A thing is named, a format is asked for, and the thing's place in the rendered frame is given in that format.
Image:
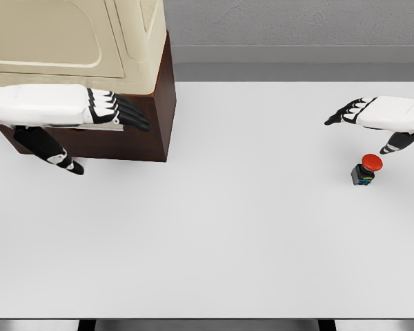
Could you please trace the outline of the brown cabinet with beige top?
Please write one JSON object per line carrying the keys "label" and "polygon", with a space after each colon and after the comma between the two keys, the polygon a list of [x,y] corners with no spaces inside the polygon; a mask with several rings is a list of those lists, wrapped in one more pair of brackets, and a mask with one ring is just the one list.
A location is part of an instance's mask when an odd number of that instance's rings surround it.
{"label": "brown cabinet with beige top", "polygon": [[0,0],[0,86],[30,83],[176,94],[163,0]]}

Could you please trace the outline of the red button emergency switch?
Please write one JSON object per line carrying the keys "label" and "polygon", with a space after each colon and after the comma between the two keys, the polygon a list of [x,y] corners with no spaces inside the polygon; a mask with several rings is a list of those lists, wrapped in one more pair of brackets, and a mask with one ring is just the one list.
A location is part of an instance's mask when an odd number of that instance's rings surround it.
{"label": "red button emergency switch", "polygon": [[368,185],[375,178],[375,172],[383,167],[382,159],[376,154],[365,154],[351,172],[354,185]]}

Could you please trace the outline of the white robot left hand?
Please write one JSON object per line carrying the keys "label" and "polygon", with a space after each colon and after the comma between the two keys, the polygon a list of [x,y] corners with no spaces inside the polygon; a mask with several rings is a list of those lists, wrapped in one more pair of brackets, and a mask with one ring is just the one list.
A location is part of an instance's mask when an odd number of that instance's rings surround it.
{"label": "white robot left hand", "polygon": [[84,168],[43,128],[114,123],[150,131],[145,114],[131,100],[112,91],[82,85],[46,85],[37,92],[22,86],[11,107],[13,138],[47,163],[82,175]]}

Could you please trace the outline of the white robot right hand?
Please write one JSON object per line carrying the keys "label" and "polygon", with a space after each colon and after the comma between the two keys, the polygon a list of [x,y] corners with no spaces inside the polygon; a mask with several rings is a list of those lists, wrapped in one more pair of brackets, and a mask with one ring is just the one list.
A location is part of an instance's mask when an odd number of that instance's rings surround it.
{"label": "white robot right hand", "polygon": [[393,134],[379,153],[397,152],[414,143],[414,99],[390,96],[355,99],[324,122],[326,126],[334,123],[388,130]]}

